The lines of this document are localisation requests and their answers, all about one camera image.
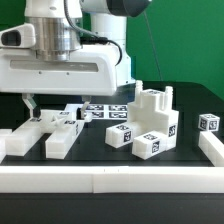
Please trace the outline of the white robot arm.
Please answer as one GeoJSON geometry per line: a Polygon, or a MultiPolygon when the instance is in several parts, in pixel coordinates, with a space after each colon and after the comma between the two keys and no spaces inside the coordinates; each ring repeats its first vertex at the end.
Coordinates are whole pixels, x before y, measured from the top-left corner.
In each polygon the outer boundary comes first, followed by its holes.
{"type": "Polygon", "coordinates": [[[111,96],[129,84],[126,24],[152,0],[26,0],[25,22],[0,31],[0,92],[111,96]]]}

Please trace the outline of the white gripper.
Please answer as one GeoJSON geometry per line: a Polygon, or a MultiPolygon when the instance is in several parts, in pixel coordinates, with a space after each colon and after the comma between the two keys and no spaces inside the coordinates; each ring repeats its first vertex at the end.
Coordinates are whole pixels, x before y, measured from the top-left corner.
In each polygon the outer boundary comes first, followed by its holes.
{"type": "Polygon", "coordinates": [[[30,49],[0,49],[0,92],[23,93],[31,118],[41,116],[33,94],[81,95],[76,115],[83,120],[90,96],[115,93],[118,59],[113,45],[84,45],[64,62],[38,60],[30,49]]]}

